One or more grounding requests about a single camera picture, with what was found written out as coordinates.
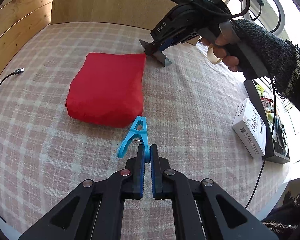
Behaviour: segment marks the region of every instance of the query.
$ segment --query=knitted sleeve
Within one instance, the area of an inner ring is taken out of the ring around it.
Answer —
[[[240,39],[248,40],[261,58],[270,76],[275,78],[276,91],[300,111],[300,47],[249,20],[236,22],[241,28],[233,24],[234,31]]]

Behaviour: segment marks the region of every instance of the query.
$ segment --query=folded red fabric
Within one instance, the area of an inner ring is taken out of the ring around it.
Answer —
[[[69,116],[80,121],[125,127],[143,111],[142,76],[146,55],[89,53],[70,84]]]

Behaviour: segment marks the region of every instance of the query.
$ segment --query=blue clothespin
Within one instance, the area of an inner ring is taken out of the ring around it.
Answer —
[[[142,125],[142,130],[137,130],[138,125]],[[145,162],[150,162],[150,148],[148,143],[148,135],[147,135],[147,123],[146,118],[143,116],[137,116],[134,120],[130,131],[128,132],[126,138],[120,144],[120,147],[117,152],[118,158],[123,158],[127,152],[129,144],[133,139],[139,138],[142,141],[142,144],[145,146]]]

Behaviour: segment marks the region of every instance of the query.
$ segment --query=person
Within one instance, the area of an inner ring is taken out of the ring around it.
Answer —
[[[275,89],[282,97],[289,99],[300,111],[300,47],[291,41],[284,41],[261,26],[245,19],[236,21],[233,29],[242,40],[248,40],[266,66],[270,78],[274,78]],[[202,44],[209,46],[210,42],[202,38]],[[228,44],[225,36],[215,40],[213,53],[223,58],[223,63],[230,71],[238,71],[239,59],[227,52],[221,46]],[[300,193],[284,204],[273,209],[262,221],[280,240],[300,239]]]

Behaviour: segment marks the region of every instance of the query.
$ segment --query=cardboard box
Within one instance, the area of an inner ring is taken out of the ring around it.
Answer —
[[[266,149],[266,126],[249,100],[239,104],[232,128],[242,140],[252,158],[261,158]]]

